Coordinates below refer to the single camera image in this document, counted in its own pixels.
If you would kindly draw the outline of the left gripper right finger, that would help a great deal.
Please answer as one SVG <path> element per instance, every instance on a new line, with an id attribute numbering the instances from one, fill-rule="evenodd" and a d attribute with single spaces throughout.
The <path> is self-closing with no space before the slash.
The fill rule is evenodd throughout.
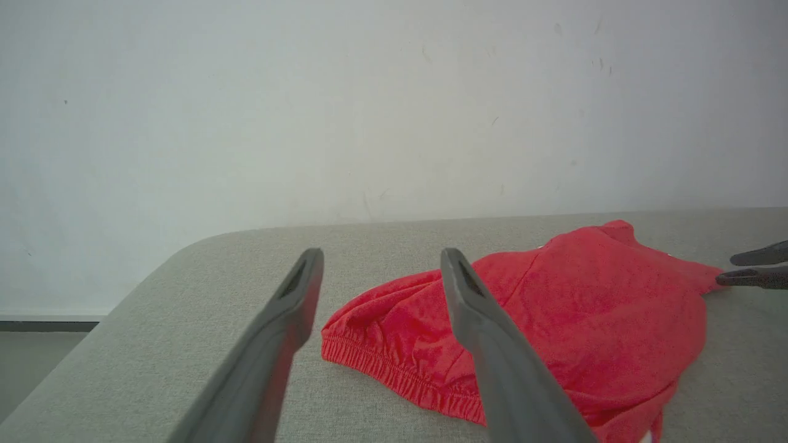
<path id="1" fill-rule="evenodd" d="M 492 442 L 594 442 L 595 435 L 459 249 L 441 253 L 451 330 L 471 354 Z"/>

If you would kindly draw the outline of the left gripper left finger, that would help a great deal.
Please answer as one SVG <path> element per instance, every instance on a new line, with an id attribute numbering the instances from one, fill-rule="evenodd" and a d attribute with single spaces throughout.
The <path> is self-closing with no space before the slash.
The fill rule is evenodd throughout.
<path id="1" fill-rule="evenodd" d="M 294 356 L 310 339 L 324 253 L 306 249 L 168 437 L 273 442 Z"/>

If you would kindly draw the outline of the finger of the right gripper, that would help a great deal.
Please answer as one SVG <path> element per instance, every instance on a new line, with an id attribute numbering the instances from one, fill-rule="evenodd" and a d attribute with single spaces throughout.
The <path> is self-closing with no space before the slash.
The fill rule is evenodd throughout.
<path id="1" fill-rule="evenodd" d="M 786 290 L 787 278 L 787 266 L 775 266 L 731 270 L 718 275 L 715 280 L 717 284 L 727 287 Z"/>
<path id="2" fill-rule="evenodd" d="M 788 241 L 771 244 L 762 249 L 748 250 L 732 255 L 730 262 L 735 266 L 779 265 L 788 261 Z"/>

